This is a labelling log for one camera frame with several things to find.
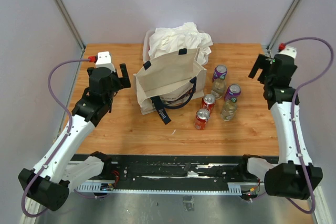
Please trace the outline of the chang soda water bottle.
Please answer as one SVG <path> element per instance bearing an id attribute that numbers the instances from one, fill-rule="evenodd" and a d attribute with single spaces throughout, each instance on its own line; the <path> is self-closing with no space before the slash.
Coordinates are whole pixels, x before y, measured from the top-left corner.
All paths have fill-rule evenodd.
<path id="1" fill-rule="evenodd" d="M 237 98 L 227 100 L 222 107 L 221 118 L 224 121 L 230 121 L 235 116 L 237 109 Z"/>

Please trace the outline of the beige canvas tote bag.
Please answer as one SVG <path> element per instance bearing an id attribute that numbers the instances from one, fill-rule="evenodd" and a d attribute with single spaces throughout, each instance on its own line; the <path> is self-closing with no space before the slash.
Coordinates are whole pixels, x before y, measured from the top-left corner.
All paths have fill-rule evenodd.
<path id="1" fill-rule="evenodd" d="M 200 49 L 180 49 L 148 60 L 134 74 L 141 114 L 157 112 L 164 124 L 167 110 L 177 110 L 204 96 L 207 69 L 197 62 Z"/>

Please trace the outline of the red coke can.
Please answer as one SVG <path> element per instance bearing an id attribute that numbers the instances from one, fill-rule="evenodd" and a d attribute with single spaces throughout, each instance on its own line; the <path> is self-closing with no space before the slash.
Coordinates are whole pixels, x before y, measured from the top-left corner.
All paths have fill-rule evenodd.
<path id="1" fill-rule="evenodd" d="M 208 109 L 199 109 L 195 115 L 194 126 L 198 130 L 204 130 L 206 124 L 210 118 L 210 112 Z"/>
<path id="2" fill-rule="evenodd" d="M 216 104 L 216 99 L 212 94 L 206 94 L 201 101 L 201 109 L 207 109 L 209 113 L 212 113 Z"/>

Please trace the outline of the purple fanta can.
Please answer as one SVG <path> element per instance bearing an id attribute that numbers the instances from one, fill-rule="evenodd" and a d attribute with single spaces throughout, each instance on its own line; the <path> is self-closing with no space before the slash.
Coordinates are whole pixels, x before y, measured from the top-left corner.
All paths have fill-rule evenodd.
<path id="1" fill-rule="evenodd" d="M 238 98 L 241 94 L 241 87 L 238 84 L 231 84 L 228 86 L 224 95 L 224 101 L 228 101 L 231 98 Z"/>
<path id="2" fill-rule="evenodd" d="M 212 82 L 220 77 L 226 77 L 227 75 L 227 67 L 225 65 L 217 65 L 214 69 L 214 73 L 212 76 Z"/>

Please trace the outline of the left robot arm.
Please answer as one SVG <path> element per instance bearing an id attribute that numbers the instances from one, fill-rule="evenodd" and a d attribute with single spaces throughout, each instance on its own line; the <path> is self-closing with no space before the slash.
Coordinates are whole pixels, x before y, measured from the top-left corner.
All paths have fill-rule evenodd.
<path id="1" fill-rule="evenodd" d="M 101 119 L 112 111 L 113 98 L 119 90 L 130 88 L 131 83 L 124 63 L 122 76 L 107 67 L 87 69 L 89 85 L 72 111 L 67 111 L 69 121 L 45 156 L 32 168 L 22 169 L 18 175 L 24 190 L 21 207 L 25 216 L 38 217 L 26 209 L 26 198 L 32 199 L 46 210 L 56 211 L 69 194 L 93 177 L 102 180 L 119 173 L 112 166 L 111 156 L 93 152 L 71 169 L 67 165 L 84 139 L 97 127 Z"/>

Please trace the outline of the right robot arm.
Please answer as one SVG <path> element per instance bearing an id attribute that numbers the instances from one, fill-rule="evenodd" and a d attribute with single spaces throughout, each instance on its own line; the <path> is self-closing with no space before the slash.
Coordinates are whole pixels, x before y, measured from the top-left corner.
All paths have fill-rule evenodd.
<path id="1" fill-rule="evenodd" d="M 309 190 L 321 182 L 323 172 L 313 165 L 303 140 L 299 99 L 295 96 L 295 88 L 290 86 L 296 69 L 292 56 L 258 55 L 249 77 L 254 78 L 261 70 L 258 81 L 264 86 L 264 98 L 275 122 L 279 161 L 273 165 L 261 156 L 244 155 L 238 177 L 244 182 L 259 178 L 269 196 L 306 200 L 311 196 Z"/>

